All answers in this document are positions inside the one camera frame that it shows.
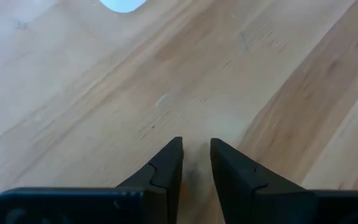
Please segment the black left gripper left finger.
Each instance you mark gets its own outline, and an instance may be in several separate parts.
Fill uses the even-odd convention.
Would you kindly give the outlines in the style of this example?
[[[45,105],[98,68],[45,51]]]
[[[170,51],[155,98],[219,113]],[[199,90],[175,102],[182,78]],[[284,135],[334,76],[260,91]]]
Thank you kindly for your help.
[[[0,193],[0,224],[176,224],[183,139],[113,188],[19,187]]]

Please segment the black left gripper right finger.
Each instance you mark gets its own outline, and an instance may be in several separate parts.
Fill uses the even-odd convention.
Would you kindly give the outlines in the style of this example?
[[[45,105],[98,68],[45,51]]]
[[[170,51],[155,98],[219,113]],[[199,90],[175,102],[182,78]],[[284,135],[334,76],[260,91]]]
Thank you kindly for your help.
[[[358,190],[304,189],[217,138],[210,158],[226,224],[358,224]]]

